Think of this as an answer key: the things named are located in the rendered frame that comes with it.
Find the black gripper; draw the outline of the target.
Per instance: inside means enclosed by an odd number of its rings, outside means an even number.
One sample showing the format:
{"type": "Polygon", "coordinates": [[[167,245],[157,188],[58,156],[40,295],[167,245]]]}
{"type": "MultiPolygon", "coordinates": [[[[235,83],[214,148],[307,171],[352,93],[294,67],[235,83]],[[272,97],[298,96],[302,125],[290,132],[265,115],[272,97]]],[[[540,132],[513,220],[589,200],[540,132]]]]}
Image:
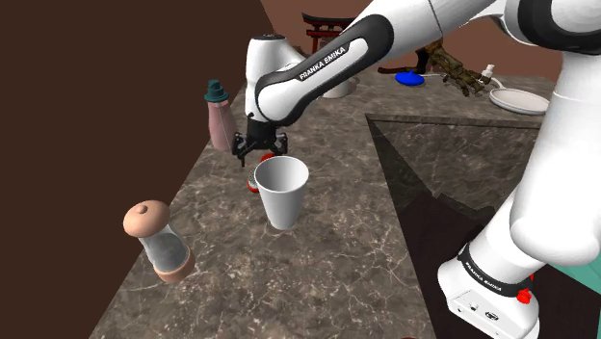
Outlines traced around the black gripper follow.
{"type": "Polygon", "coordinates": [[[285,155],[288,153],[288,137],[286,133],[277,134],[277,128],[270,122],[249,117],[247,134],[236,132],[232,145],[232,154],[241,162],[242,168],[246,165],[246,156],[256,146],[268,146],[275,156],[285,155]]]}

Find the red can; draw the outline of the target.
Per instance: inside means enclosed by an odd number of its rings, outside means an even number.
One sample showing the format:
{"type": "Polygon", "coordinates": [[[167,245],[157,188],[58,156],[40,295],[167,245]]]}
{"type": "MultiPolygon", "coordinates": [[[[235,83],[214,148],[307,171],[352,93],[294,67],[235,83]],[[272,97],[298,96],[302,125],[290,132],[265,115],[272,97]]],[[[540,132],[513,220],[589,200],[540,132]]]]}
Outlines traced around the red can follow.
{"type": "MultiPolygon", "coordinates": [[[[264,154],[264,155],[261,157],[261,159],[260,159],[259,163],[262,163],[262,162],[264,162],[265,160],[268,160],[268,159],[270,159],[270,158],[272,158],[272,157],[274,157],[274,154],[273,154],[273,153],[266,153],[266,154],[264,154]]],[[[256,184],[256,181],[255,181],[255,175],[254,175],[254,173],[255,173],[255,170],[254,170],[254,169],[253,169],[253,170],[252,170],[252,171],[249,173],[249,175],[248,175],[248,180],[247,180],[247,187],[248,187],[248,189],[249,189],[251,192],[253,192],[254,194],[258,194],[258,193],[259,193],[259,190],[258,190],[258,186],[257,186],[257,184],[256,184]]]]}

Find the pink bottle with teal cap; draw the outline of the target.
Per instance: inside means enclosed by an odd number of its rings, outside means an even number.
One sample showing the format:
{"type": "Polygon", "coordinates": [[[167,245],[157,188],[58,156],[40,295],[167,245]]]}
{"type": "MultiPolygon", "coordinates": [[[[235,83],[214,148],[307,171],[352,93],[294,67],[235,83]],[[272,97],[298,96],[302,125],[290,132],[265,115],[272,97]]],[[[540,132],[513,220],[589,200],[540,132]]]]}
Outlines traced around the pink bottle with teal cap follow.
{"type": "Polygon", "coordinates": [[[208,81],[204,98],[208,106],[208,128],[213,146],[223,152],[232,150],[236,123],[228,102],[229,93],[218,79],[208,81]]]}

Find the white paper cup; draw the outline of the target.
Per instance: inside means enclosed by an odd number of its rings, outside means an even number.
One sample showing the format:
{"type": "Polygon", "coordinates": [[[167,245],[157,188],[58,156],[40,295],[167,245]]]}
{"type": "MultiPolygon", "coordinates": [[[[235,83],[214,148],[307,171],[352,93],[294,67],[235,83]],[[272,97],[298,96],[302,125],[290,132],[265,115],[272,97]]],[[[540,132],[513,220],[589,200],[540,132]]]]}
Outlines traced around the white paper cup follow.
{"type": "Polygon", "coordinates": [[[274,156],[256,167],[254,180],[275,229],[287,230],[296,223],[308,178],[307,165],[291,156],[274,156]]]}

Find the white round container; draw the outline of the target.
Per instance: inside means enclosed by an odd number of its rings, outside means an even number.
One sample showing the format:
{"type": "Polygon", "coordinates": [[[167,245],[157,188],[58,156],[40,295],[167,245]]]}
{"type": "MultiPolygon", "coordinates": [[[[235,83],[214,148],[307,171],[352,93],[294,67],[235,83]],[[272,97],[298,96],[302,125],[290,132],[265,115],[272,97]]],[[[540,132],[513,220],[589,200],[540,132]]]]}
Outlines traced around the white round container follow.
{"type": "Polygon", "coordinates": [[[349,80],[345,80],[342,83],[340,83],[339,85],[332,88],[331,90],[326,91],[322,95],[322,98],[326,98],[326,99],[342,98],[349,94],[350,87],[351,87],[351,82],[349,80]]]}

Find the red gate figure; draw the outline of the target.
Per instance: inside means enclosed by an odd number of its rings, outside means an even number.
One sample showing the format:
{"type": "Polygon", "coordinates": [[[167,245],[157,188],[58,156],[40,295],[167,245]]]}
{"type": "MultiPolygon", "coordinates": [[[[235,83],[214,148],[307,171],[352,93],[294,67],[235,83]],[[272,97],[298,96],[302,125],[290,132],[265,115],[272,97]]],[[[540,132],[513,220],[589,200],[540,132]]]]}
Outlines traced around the red gate figure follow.
{"type": "Polygon", "coordinates": [[[321,39],[338,37],[354,21],[354,17],[321,17],[302,13],[303,21],[312,26],[306,34],[312,38],[312,53],[318,50],[321,39]]]}

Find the glass grinder with wooden top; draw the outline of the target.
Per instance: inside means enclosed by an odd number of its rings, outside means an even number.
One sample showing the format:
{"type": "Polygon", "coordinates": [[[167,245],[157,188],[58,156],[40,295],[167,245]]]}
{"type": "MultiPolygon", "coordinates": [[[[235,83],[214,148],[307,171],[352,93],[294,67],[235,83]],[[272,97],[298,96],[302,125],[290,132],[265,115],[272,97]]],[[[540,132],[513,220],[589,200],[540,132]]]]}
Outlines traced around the glass grinder with wooden top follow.
{"type": "Polygon", "coordinates": [[[167,283],[185,279],[196,258],[189,246],[170,228],[170,208],[159,200],[146,200],[131,207],[123,218],[124,231],[137,238],[155,273],[167,283]]]}

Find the blue disc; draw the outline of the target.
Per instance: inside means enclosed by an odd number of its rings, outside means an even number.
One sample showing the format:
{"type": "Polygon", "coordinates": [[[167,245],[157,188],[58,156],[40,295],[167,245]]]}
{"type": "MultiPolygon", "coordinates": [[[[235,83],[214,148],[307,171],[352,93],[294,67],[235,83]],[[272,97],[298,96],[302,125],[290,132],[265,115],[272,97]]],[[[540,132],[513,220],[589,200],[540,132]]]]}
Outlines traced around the blue disc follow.
{"type": "Polygon", "coordinates": [[[395,75],[395,80],[399,84],[408,87],[421,86],[425,82],[424,77],[418,73],[415,73],[413,70],[398,72],[395,75]]]}

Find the dark brown robot stand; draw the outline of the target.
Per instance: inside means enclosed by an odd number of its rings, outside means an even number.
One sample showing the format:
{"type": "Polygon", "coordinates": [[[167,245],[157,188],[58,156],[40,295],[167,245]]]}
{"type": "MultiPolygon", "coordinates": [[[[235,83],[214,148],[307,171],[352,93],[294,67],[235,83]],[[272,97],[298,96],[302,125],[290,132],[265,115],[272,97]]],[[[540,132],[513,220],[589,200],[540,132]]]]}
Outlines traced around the dark brown robot stand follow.
{"type": "MultiPolygon", "coordinates": [[[[472,209],[449,196],[420,193],[397,212],[437,339],[491,339],[448,310],[438,267],[454,258],[492,218],[495,209],[472,209]]],[[[538,339],[601,339],[601,295],[559,270],[534,275],[540,305],[538,339]]]]}

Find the brown skeletal hand figure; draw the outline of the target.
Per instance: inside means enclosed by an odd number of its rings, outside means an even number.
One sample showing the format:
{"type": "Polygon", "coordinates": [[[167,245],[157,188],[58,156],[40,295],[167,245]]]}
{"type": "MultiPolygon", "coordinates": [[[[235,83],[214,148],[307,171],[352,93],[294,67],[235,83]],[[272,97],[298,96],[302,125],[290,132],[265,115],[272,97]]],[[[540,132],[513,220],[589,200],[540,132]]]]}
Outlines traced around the brown skeletal hand figure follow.
{"type": "Polygon", "coordinates": [[[480,73],[467,69],[463,63],[450,55],[443,48],[443,39],[438,39],[430,44],[421,47],[415,51],[417,55],[416,66],[401,66],[401,67],[379,67],[378,73],[393,74],[399,72],[413,71],[416,74],[424,75],[431,67],[438,66],[444,77],[443,82],[452,79],[456,82],[465,97],[470,95],[470,91],[478,93],[484,89],[484,85],[488,85],[491,81],[490,76],[481,75],[480,73]]]}

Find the white plate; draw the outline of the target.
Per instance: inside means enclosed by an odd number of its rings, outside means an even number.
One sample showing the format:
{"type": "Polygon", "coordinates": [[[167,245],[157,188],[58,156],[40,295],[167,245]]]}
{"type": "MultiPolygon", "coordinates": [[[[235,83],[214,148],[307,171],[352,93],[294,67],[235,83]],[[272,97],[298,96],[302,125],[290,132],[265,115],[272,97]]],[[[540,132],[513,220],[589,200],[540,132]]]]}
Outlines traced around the white plate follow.
{"type": "Polygon", "coordinates": [[[525,116],[542,116],[549,106],[549,101],[544,97],[517,89],[494,89],[488,97],[496,106],[525,116]]]}

